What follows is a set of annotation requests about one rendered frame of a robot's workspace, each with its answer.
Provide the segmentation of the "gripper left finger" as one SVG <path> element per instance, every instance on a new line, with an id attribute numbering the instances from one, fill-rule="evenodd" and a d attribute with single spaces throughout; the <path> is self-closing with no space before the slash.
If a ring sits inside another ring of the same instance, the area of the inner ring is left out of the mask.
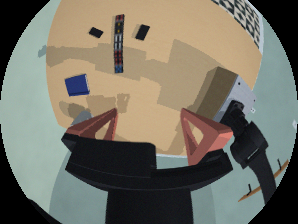
<path id="1" fill-rule="evenodd" d="M 65 133 L 79 135 L 80 137 L 95 138 L 95 133 L 110 121 L 107 132 L 103 139 L 114 140 L 117 120 L 117 109 L 113 108 L 101 115 L 68 127 Z"/>

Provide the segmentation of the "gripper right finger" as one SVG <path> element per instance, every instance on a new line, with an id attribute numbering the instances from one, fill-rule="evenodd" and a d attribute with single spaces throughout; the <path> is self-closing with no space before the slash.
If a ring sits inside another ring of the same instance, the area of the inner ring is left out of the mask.
<path id="1" fill-rule="evenodd" d="M 230 127 L 198 115 L 185 108 L 180 113 L 181 125 L 185 140 L 188 166 L 196 165 L 210 151 L 223 149 L 233 135 Z M 189 126 L 191 122 L 203 132 L 201 142 L 197 143 Z"/>

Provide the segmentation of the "dark blue flat rectangular pad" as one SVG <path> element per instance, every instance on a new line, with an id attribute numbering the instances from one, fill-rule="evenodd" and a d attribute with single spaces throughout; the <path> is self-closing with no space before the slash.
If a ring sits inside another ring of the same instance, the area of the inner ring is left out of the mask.
<path id="1" fill-rule="evenodd" d="M 65 84 L 66 84 L 69 97 L 90 94 L 86 74 L 67 78 L 65 79 Z"/>

